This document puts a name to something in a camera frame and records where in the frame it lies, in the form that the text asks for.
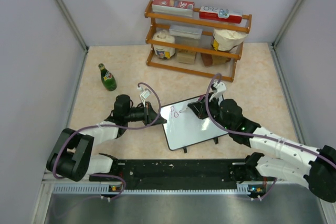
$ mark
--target red and white box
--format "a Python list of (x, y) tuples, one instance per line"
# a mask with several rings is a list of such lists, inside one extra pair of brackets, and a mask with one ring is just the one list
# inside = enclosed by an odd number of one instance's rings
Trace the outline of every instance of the red and white box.
[(195, 2), (184, 0), (153, 0), (153, 12), (192, 17)]
[(230, 22), (239, 24), (242, 22), (243, 12), (222, 9), (217, 7), (202, 6), (200, 11), (200, 18), (211, 19), (216, 21)]

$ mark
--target green glass bottle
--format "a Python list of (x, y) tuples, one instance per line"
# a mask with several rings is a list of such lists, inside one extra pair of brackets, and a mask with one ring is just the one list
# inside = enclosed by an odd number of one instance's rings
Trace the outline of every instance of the green glass bottle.
[(114, 76), (105, 68), (103, 63), (99, 64), (98, 67), (100, 69), (101, 82), (104, 87), (109, 91), (115, 90), (117, 88), (117, 82), (115, 81)]

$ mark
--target wooden spice rack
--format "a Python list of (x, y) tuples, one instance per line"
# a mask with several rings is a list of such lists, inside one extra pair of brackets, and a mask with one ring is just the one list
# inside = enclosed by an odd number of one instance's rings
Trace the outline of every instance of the wooden spice rack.
[[(191, 70), (191, 69), (186, 69), (186, 68), (180, 68), (180, 67), (175, 67), (175, 66), (169, 66), (165, 64), (160, 64), (156, 62), (152, 62), (152, 58), (155, 55), (153, 45), (160, 45), (160, 46), (165, 46), (165, 47), (173, 47), (177, 49), (186, 49), (190, 51), (195, 51), (195, 52), (202, 52), (210, 55), (216, 55), (216, 56), (222, 56), (222, 57), (227, 57), (227, 58), (232, 58), (233, 59), (233, 67), (232, 67), (232, 72), (230, 76), (222, 76), (222, 80), (225, 81), (230, 81), (233, 82), (234, 77), (235, 77), (235, 72), (236, 72), (236, 65), (237, 61), (241, 59), (242, 52), (243, 52), (243, 43), (241, 43), (238, 47), (237, 53), (231, 54), (228, 52), (223, 52), (223, 51), (216, 51), (214, 49), (207, 49), (207, 48), (202, 48), (202, 47), (192, 47), (188, 45), (183, 45), (183, 44), (175, 44), (175, 43), (168, 43), (168, 42), (162, 42), (162, 41), (156, 41), (153, 40), (153, 35), (156, 33), (157, 28), (163, 28), (163, 29), (169, 29), (170, 25), (167, 24), (160, 24), (156, 22), (156, 19), (164, 19), (164, 20), (170, 20), (173, 22), (182, 22), (182, 23), (187, 23), (187, 24), (194, 24), (194, 25), (201, 25), (201, 26), (208, 26), (208, 27), (213, 27), (213, 28), (221, 28), (221, 29), (228, 29), (228, 30), (233, 30), (233, 31), (242, 31), (245, 33), (250, 32), (251, 28), (251, 22), (252, 22), (252, 15), (243, 15), (243, 19), (246, 19), (246, 26), (235, 26), (235, 25), (230, 25), (227, 23), (218, 23), (218, 22), (212, 22), (207, 19), (193, 19), (193, 18), (187, 18), (187, 17), (179, 17), (179, 16), (173, 16), (173, 15), (167, 15), (167, 14), (160, 14), (160, 13), (154, 13), (152, 10), (152, 3), (153, 1), (150, 0), (146, 10), (145, 10), (145, 17), (146, 18), (151, 18), (151, 26), (148, 31), (148, 34), (146, 36), (146, 43), (147, 44), (152, 44), (150, 54), (147, 58), (147, 66), (152, 66), (152, 67), (157, 67), (157, 68), (164, 68), (164, 69), (170, 69), (174, 71), (179, 71), (179, 72), (184, 72), (184, 73), (190, 73), (190, 74), (196, 74), (198, 76), (205, 76), (205, 77), (210, 77), (212, 78), (216, 73), (207, 73), (207, 72), (201, 72), (201, 71), (196, 71), (196, 70)], [(194, 12), (199, 12), (199, 8), (194, 8)], [(213, 33), (210, 31), (203, 31), (202, 35), (205, 36), (212, 36)]]

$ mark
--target bottle cap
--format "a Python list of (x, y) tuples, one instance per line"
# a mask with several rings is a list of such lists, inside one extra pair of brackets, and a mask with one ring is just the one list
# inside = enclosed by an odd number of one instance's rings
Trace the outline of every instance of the bottle cap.
[(103, 69), (105, 68), (105, 66), (104, 66), (103, 63), (101, 63), (101, 64), (98, 65), (98, 68), (99, 68), (100, 70), (103, 70)]

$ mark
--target whiteboard stand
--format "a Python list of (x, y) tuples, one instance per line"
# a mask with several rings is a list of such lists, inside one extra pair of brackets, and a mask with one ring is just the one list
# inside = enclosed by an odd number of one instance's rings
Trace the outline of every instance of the whiteboard stand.
[(167, 120), (162, 124), (168, 148), (171, 151), (182, 148), (187, 153), (187, 147), (213, 139), (218, 144), (218, 137), (227, 132), (218, 128), (209, 118), (199, 119), (187, 108), (191, 102), (196, 102), (203, 95), (175, 102), (161, 107), (160, 115)]

